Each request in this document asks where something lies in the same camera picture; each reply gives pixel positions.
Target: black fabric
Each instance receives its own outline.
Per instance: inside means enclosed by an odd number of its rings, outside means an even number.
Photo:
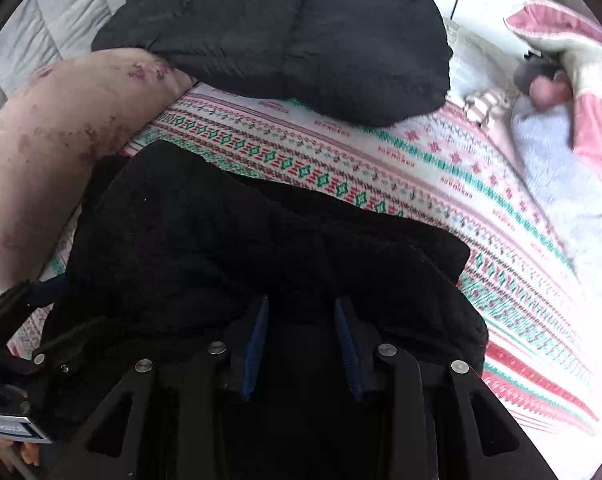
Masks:
[[[73,292],[48,316],[43,341],[94,316],[119,329],[99,359],[54,387],[48,408],[66,436],[139,358],[185,361],[267,294],[254,397],[228,419],[237,478],[281,478],[286,464],[286,478],[366,477],[379,417],[348,390],[335,298],[349,296],[383,338],[428,362],[464,359],[481,372],[487,330],[456,289],[454,265],[446,276],[434,264],[466,258],[465,244],[332,201],[224,173],[162,141],[127,164],[102,161],[66,271]],[[331,465],[310,474],[326,456]]]
[[[92,49],[125,46],[225,91],[368,126],[443,106],[452,56],[433,0],[127,0]]]

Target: striped blanket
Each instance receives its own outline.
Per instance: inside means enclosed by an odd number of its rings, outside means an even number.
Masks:
[[[559,479],[589,478],[601,463],[602,344],[593,342],[602,339],[602,322],[582,300],[542,211],[461,110],[446,105],[392,128],[358,128],[297,102],[251,100],[200,84],[125,152],[156,139],[226,171],[319,190],[461,238],[471,256],[458,287],[490,330],[483,380]],[[74,221],[44,276],[63,271]],[[14,352],[28,355],[37,345],[45,316],[19,330]]]

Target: pink pillow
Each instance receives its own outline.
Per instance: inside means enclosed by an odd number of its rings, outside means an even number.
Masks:
[[[528,0],[505,23],[533,48],[561,54],[574,93],[574,153],[602,177],[602,28],[546,0]]]
[[[94,52],[37,70],[0,111],[0,290],[35,278],[86,188],[191,86],[144,50]]]

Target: bed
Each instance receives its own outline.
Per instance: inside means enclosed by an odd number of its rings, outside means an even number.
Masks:
[[[75,14],[51,16],[49,0],[24,0],[0,33],[0,107],[33,70],[88,52],[99,26],[123,1],[69,0]],[[38,34],[43,40],[28,50],[13,46]],[[583,300],[543,212],[460,108],[449,103],[392,128],[357,128],[293,100],[250,100],[198,84],[124,152],[134,156],[157,139],[226,171],[318,190],[461,238],[471,256],[458,287],[490,331],[483,380],[559,479],[586,479],[596,471],[602,462],[602,318]],[[78,213],[42,278],[63,272]],[[19,329],[12,352],[29,357],[48,311]]]

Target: metal screw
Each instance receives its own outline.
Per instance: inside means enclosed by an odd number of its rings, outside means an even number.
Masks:
[[[212,355],[219,355],[225,352],[225,343],[223,341],[214,341],[207,347],[207,352]]]
[[[150,359],[141,359],[135,364],[135,370],[140,374],[145,374],[152,370],[152,361]]]
[[[396,355],[396,346],[390,343],[381,343],[379,345],[379,353],[385,357],[392,357]]]
[[[466,374],[470,371],[470,367],[465,361],[452,361],[452,371],[457,374]]]

